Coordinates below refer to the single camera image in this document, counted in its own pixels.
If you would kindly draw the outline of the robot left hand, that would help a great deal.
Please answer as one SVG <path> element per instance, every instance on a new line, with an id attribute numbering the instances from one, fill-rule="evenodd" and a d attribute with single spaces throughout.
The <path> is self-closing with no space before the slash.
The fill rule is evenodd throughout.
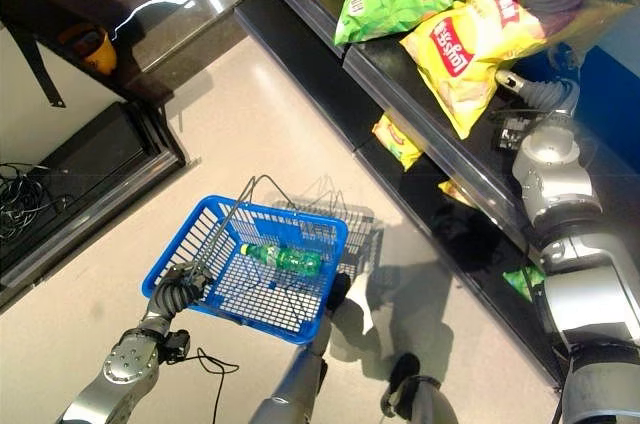
<path id="1" fill-rule="evenodd" d="M 173 265 L 153 290 L 139 327 L 166 335 L 174 317 L 200 301 L 213 282 L 213 274 L 201 264 Z"/>

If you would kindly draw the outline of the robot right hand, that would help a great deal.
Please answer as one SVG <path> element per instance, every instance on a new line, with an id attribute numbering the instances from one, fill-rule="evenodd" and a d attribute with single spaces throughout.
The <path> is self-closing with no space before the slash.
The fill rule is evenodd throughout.
<path id="1" fill-rule="evenodd" d="M 580 66 L 566 43 L 553 45 L 499 69 L 495 81 L 542 113 L 572 115 L 580 97 Z"/>

